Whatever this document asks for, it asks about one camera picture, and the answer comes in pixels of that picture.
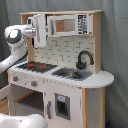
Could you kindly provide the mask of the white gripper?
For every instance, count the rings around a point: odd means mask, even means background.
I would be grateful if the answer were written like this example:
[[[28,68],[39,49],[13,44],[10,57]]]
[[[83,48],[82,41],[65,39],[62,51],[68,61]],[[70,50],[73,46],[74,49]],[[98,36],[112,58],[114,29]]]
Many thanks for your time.
[[[34,39],[35,48],[46,46],[46,20],[44,14],[37,14],[28,18],[27,35]]]

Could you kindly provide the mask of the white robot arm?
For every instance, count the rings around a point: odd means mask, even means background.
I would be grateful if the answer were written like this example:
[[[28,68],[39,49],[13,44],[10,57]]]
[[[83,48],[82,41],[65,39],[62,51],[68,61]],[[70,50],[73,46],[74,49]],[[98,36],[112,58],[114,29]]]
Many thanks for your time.
[[[37,14],[29,17],[25,25],[13,25],[5,29],[5,38],[11,55],[0,62],[0,74],[27,55],[26,39],[34,39],[35,48],[46,46],[45,15]]]

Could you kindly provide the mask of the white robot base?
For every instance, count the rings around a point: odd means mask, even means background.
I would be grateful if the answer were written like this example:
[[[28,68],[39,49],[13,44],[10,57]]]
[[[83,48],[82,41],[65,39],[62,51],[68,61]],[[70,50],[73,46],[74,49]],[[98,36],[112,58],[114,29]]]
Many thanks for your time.
[[[39,114],[27,116],[0,114],[0,128],[47,128],[47,122]]]

